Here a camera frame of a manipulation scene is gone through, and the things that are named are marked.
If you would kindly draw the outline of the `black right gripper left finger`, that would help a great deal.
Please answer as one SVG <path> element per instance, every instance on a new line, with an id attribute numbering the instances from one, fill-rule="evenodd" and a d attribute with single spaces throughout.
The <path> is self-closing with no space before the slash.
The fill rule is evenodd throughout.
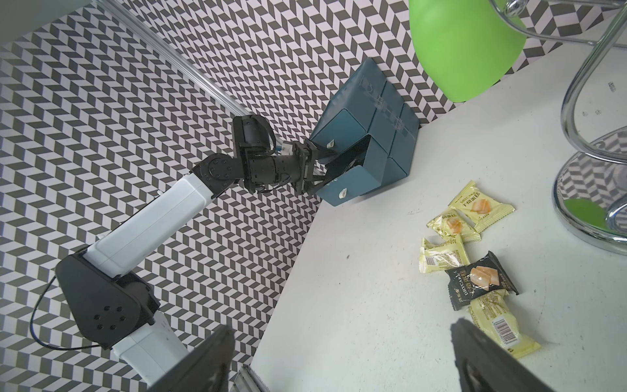
<path id="1" fill-rule="evenodd" d="M 227 391 L 234 344 L 234 330 L 221 325 L 148 391 Z"/>

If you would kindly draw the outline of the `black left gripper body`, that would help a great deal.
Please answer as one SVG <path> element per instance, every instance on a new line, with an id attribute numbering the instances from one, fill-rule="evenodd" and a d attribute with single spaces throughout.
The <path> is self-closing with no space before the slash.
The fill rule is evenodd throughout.
<path id="1" fill-rule="evenodd" d="M 326 148 L 307 139 L 293 143 L 293 155 L 297 159 L 299 178 L 292 181 L 296 195 L 311 194 L 325 180 L 325 174 L 316 170 L 316 164 L 326 154 Z"/>

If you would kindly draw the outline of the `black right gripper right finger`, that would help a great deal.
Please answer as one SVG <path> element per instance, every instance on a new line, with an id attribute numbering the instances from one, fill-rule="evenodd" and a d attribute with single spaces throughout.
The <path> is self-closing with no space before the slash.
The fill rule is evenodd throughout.
<path id="1" fill-rule="evenodd" d="M 463 392 L 551 390 L 469 320 L 457 320 L 451 333 Z"/>

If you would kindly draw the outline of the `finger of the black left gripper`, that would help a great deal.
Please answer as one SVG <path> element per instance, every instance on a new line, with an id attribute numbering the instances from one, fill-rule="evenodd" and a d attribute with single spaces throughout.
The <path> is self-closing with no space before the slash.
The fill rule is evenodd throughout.
<path id="1" fill-rule="evenodd" d="M 372 141 L 371 136 L 365 136 L 348 150 L 338 155 L 330 163 L 325 165 L 326 173 L 323 181 L 315 186 L 315 192 L 334 181 L 342 174 L 355 166 L 362 166 L 367 154 L 367 149 Z"/>

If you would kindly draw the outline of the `dark teal drawer box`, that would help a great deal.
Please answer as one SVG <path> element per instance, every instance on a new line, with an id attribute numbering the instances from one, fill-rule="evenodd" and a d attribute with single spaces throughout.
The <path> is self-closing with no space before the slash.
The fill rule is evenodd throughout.
<path id="1" fill-rule="evenodd" d="M 324 166 L 365 136 L 372 141 L 355 166 L 315 194 L 332 206 L 407 177 L 420 121 L 372 58 L 364 60 L 331 98 L 310 140 L 333 152 Z"/>

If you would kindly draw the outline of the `pale yellow cookie packet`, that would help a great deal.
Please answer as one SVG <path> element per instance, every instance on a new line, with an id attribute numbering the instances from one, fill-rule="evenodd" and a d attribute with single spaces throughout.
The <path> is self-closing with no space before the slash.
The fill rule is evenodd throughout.
<path id="1" fill-rule="evenodd" d="M 521 359 L 541 345 L 519 329 L 519 323 L 506 304 L 509 293 L 494 290 L 470 302 L 469 313 L 474 325 L 514 358 Z"/>

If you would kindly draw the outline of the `black cookie packet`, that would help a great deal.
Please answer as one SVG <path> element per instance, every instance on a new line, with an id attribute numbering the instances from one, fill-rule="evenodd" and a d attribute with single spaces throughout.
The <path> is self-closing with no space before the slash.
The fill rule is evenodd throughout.
<path id="1" fill-rule="evenodd" d="M 455 311 L 465 308 L 472 300 L 492 291 L 504 289 L 519 295 L 519 290 L 501 261 L 491 251 L 475 263 L 448 269 L 445 273 L 449 277 L 447 289 Z"/>

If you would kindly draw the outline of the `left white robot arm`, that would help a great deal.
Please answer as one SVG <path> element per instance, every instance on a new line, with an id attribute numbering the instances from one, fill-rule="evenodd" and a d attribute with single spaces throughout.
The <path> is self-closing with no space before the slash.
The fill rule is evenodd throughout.
<path id="1" fill-rule="evenodd" d="M 297 194 L 313 194 L 331 181 L 330 174 L 315 172 L 316 162 L 350 163 L 369 142 L 362 137 L 345 152 L 334 141 L 279 143 L 266 119 L 255 114 L 235 117 L 232 129 L 232 155 L 208 155 L 164 194 L 55 269 L 54 282 L 80 333 L 91 346 L 113 351 L 151 386 L 171 380 L 192 355 L 135 268 L 227 189 L 242 185 L 266 193 L 289 185 Z"/>

